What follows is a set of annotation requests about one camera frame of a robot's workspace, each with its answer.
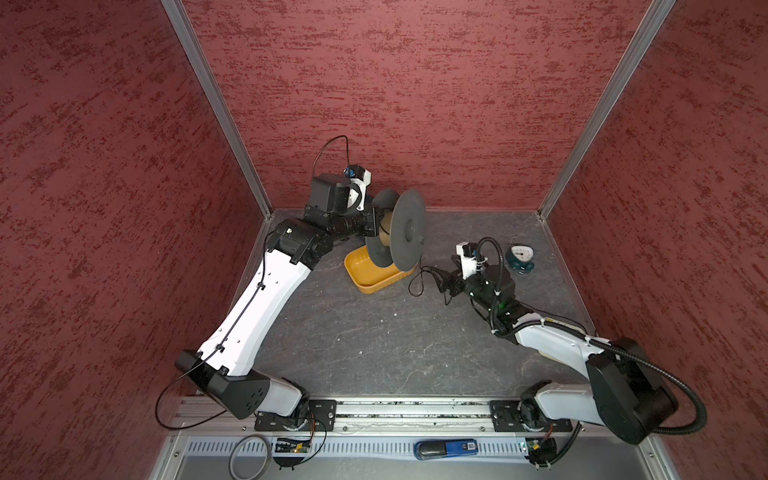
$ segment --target orange plastic container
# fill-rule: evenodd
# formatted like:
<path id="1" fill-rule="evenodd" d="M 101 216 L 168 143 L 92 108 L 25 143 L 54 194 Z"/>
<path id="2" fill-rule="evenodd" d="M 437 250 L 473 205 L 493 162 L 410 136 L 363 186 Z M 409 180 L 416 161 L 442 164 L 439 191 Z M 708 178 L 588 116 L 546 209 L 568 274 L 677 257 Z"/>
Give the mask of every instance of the orange plastic container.
<path id="1" fill-rule="evenodd" d="M 394 263 L 386 268 L 378 267 L 371 261 L 365 246 L 349 252 L 344 259 L 344 267 L 357 288 L 363 293 L 377 292 L 385 286 L 406 278 L 416 269 L 413 267 L 408 272 L 401 272 L 397 270 Z"/>

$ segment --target clock face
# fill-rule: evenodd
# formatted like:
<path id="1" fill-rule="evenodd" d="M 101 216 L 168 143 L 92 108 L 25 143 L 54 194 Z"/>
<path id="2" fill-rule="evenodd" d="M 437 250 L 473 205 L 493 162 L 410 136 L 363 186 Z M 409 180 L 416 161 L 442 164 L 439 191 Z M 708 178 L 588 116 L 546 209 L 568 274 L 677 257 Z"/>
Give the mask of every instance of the clock face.
<path id="1" fill-rule="evenodd" d="M 530 262 L 533 260 L 533 249 L 525 245 L 512 245 L 512 255 L 521 262 Z"/>

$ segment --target marbled gray floor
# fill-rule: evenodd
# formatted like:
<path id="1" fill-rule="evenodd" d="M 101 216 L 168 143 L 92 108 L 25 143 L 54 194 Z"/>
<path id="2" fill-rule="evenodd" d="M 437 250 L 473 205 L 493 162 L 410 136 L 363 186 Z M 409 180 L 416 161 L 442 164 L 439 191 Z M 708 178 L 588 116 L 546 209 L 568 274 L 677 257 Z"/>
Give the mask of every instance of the marbled gray floor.
<path id="1" fill-rule="evenodd" d="M 279 211 L 273 225 L 298 213 Z M 427 222 L 422 264 L 453 270 L 455 245 L 483 236 L 503 247 L 512 241 L 530 245 L 536 266 L 528 275 L 513 274 L 518 298 L 577 318 L 534 214 L 430 212 Z M 343 265 L 346 254 L 360 246 L 353 238 L 335 248 L 299 286 L 261 346 L 258 370 L 315 395 L 514 396 L 543 379 L 583 381 L 534 350 L 492 336 L 468 297 L 445 306 L 430 276 L 420 297 L 408 293 L 411 277 L 371 295 L 360 293 Z"/>

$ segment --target red panel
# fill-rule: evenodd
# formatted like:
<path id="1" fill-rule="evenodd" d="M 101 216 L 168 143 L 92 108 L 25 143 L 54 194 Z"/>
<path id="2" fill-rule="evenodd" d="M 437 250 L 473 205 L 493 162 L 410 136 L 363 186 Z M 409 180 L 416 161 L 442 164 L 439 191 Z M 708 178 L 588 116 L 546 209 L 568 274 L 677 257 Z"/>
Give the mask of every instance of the red panel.
<path id="1" fill-rule="evenodd" d="M 536 209 L 649 0 L 184 4 L 278 207 L 304 205 L 344 133 L 377 190 Z"/>
<path id="2" fill-rule="evenodd" d="M 551 216 L 601 332 L 707 403 L 667 440 L 690 479 L 768 472 L 766 25 L 765 2 L 678 1 Z"/>
<path id="3" fill-rule="evenodd" d="M 261 221 L 160 2 L 126 3 L 0 7 L 3 479 L 144 480 Z"/>

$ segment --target red wall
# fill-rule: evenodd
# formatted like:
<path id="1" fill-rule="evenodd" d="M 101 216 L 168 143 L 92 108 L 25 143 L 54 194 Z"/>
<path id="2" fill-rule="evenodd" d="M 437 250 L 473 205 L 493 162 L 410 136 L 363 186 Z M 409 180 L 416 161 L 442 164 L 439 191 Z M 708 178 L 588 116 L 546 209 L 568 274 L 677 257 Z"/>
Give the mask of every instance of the red wall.
<path id="1" fill-rule="evenodd" d="M 303 207 L 319 147 L 345 133 L 375 191 L 530 210 L 649 3 L 184 2 L 275 206 Z"/>
<path id="2" fill-rule="evenodd" d="M 761 0 L 678 0 L 550 217 L 601 333 L 708 405 L 667 439 L 691 480 L 768 472 L 766 25 Z"/>
<path id="3" fill-rule="evenodd" d="M 158 0 L 3 2 L 0 35 L 0 478 L 144 480 L 260 213 Z"/>

